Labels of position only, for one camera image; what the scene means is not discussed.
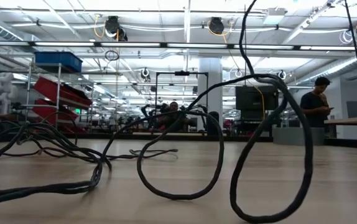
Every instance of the table surface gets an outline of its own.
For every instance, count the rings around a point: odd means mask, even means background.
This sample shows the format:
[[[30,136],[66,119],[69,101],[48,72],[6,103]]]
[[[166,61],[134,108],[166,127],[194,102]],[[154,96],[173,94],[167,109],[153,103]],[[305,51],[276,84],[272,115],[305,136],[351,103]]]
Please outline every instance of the table surface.
[[[357,118],[329,119],[325,121],[325,124],[357,124]]]
[[[109,154],[141,149],[147,141],[116,141]],[[79,140],[101,151],[105,140]],[[0,203],[0,224],[188,224],[244,223],[232,211],[230,179],[245,142],[226,142],[220,179],[206,196],[189,202],[158,197],[141,183],[135,161],[113,161],[101,182],[88,194],[37,194]],[[170,193],[196,192],[215,170],[218,143],[162,141],[151,149],[179,149],[178,159],[162,155],[144,161],[144,174],[158,189]],[[9,152],[36,150],[31,142]],[[46,154],[0,158],[0,189],[88,180],[94,169],[78,159]],[[238,184],[238,203],[252,215],[271,215],[293,200],[304,172],[304,148],[256,143]],[[357,223],[357,149],[315,147],[312,185],[303,205],[281,223]]]

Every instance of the ceiling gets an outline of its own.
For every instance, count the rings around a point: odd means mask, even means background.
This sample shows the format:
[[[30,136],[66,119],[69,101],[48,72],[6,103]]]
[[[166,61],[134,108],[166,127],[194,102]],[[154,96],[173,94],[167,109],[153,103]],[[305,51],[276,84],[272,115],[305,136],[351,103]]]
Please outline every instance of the ceiling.
[[[291,36],[310,14],[319,7],[332,2],[334,7],[327,9],[319,15],[310,25]],[[353,24],[357,23],[357,0],[349,0],[350,13]],[[17,34],[26,41],[97,41],[112,42],[110,37],[103,33],[103,22],[108,16],[119,16],[119,23],[124,27],[130,42],[191,42],[224,44],[222,36],[213,35],[207,28],[211,17],[221,17],[227,32],[226,41],[229,44],[238,44],[241,30],[244,6],[250,5],[247,0],[126,0],[126,1],[90,1],[90,0],[0,0],[0,25],[12,33]],[[284,8],[287,12],[276,26],[263,24],[269,8]],[[343,32],[348,28],[346,9],[340,0],[258,0],[247,19],[247,44],[267,45],[330,45],[343,46]],[[120,48],[119,63],[105,60],[104,53],[112,50],[109,47],[43,47],[43,50],[71,51],[83,60],[82,70],[86,72],[99,72],[98,75],[88,75],[83,78],[88,82],[109,83],[100,85],[103,90],[94,97],[100,97],[98,104],[122,106],[120,111],[130,113],[137,110],[138,106],[148,102],[149,86],[115,85],[113,83],[143,82],[141,72],[147,68],[151,82],[155,82],[156,72],[174,72],[187,69],[185,49],[160,49],[160,48]],[[237,67],[244,73],[245,62],[240,57],[238,50],[232,50],[234,57],[224,49],[195,49],[188,55],[188,70],[197,71],[199,58],[221,57],[223,79],[234,79]],[[7,61],[0,57],[0,69],[26,69],[22,63],[28,65],[33,54],[17,47],[0,47],[0,55],[13,59]],[[286,82],[301,78],[310,72],[337,59],[353,57],[354,52],[296,52],[296,51],[249,51],[249,58],[256,72],[277,73],[281,70],[288,75]],[[187,78],[174,75],[159,77],[161,83],[185,83],[188,86],[164,86],[158,89],[161,95],[192,95],[193,87],[197,84],[195,75]],[[119,103],[107,101],[111,96],[121,98]],[[225,112],[234,108],[234,89],[226,87],[223,96],[228,99],[223,102]],[[176,96],[162,97],[165,102],[182,100],[187,103],[192,100]]]

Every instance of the white column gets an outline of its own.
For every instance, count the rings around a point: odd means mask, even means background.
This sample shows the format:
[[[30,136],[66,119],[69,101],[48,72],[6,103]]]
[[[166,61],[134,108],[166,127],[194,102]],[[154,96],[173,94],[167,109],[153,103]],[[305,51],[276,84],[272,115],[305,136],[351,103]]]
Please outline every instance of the white column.
[[[220,58],[200,58],[198,72],[208,72],[208,86],[221,83],[223,81],[223,69]],[[198,75],[198,94],[206,91],[206,76]],[[206,96],[198,104],[206,106]],[[216,111],[219,114],[219,123],[223,127],[223,87],[215,88],[208,94],[208,112]],[[198,118],[198,130],[204,129],[202,119]]]

